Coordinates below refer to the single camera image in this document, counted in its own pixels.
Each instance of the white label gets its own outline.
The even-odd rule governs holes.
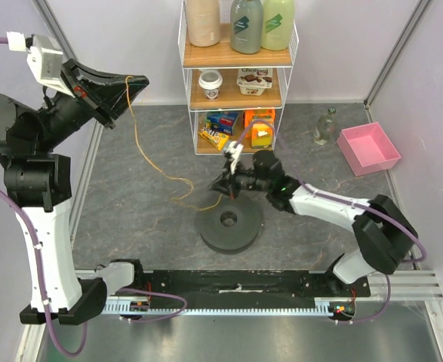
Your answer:
[[[209,100],[215,100],[216,98],[218,98],[219,94],[220,94],[220,89],[219,88],[209,89],[209,90],[205,89],[205,96]]]

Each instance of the yellow wire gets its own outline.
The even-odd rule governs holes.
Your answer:
[[[132,75],[129,75],[127,77],[125,77],[125,90],[127,92],[127,100],[128,100],[128,105],[129,105],[129,111],[131,111],[131,115],[132,115],[132,119],[134,120],[134,138],[136,140],[136,145],[137,148],[139,149],[140,154],[146,159],[147,162],[149,162],[149,164],[154,167],[157,171],[159,171],[159,173],[166,177],[167,179],[172,179],[172,180],[177,180],[177,181],[183,181],[185,184],[187,184],[189,186],[189,192],[187,194],[185,194],[184,196],[181,196],[180,198],[170,198],[169,201],[175,202],[179,205],[182,205],[184,207],[191,207],[192,209],[195,209],[197,211],[206,211],[206,210],[210,210],[215,208],[216,206],[218,206],[218,204],[221,202],[221,197],[222,195],[220,195],[220,197],[218,198],[218,201],[216,204],[212,205],[212,206],[208,206],[208,207],[197,207],[195,205],[188,205],[185,204],[184,202],[182,202],[181,200],[183,200],[184,198],[187,198],[188,196],[190,196],[192,194],[192,192],[194,191],[194,182],[191,181],[190,179],[185,179],[184,177],[173,177],[173,176],[169,176],[167,175],[161,168],[159,168],[154,162],[151,161],[151,159],[149,157],[147,157],[147,155],[144,153],[142,147],[140,146],[139,143],[139,137],[138,137],[138,132],[137,132],[137,119],[136,119],[136,115],[134,114],[134,110],[132,109],[132,105],[131,105],[131,96],[129,94],[129,79],[133,78]]]

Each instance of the clear glass bottle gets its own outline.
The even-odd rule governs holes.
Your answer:
[[[329,141],[337,128],[335,119],[335,108],[329,108],[327,114],[320,117],[313,131],[313,142],[318,145],[324,145]]]

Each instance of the snack box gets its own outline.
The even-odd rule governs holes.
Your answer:
[[[243,114],[243,117],[245,119],[245,128],[248,127],[248,125],[252,121],[256,121],[257,119],[261,119],[264,121],[267,121],[271,124],[275,123],[275,109],[274,108],[268,108],[268,109],[247,109],[245,113]],[[246,133],[246,138],[251,138],[251,132]]]
[[[199,135],[207,140],[211,145],[216,147],[216,149],[220,152],[223,149],[224,145],[226,145],[226,143],[229,141],[229,137],[224,133],[210,130],[206,126],[199,130]]]
[[[206,114],[206,125],[216,132],[223,132],[232,136],[238,117],[239,112],[208,112]]]

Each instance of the wooden shelf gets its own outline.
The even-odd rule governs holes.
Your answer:
[[[273,83],[270,89],[266,89],[261,96],[245,96],[241,94],[236,84],[238,78],[237,69],[219,69],[223,76],[223,84],[220,95],[216,100],[209,100],[205,92],[199,86],[198,80],[201,74],[198,70],[192,71],[191,102],[189,108],[192,111],[204,109],[249,109],[249,108],[280,108],[282,107],[280,84],[278,73],[273,70]]]
[[[256,54],[242,54],[229,44],[229,24],[221,26],[221,41],[212,47],[199,48],[186,37],[184,68],[221,68],[230,66],[291,66],[290,51],[261,49]]]
[[[241,125],[241,120],[239,119],[235,125],[235,134],[230,137],[230,141],[237,141],[243,132],[243,127]],[[253,149],[251,148],[251,140],[247,140],[246,138],[241,142],[243,144],[243,154],[255,153],[256,151],[260,151],[261,149]],[[221,152],[214,148],[207,140],[198,134],[198,145],[196,146],[196,154],[197,155],[220,155]]]

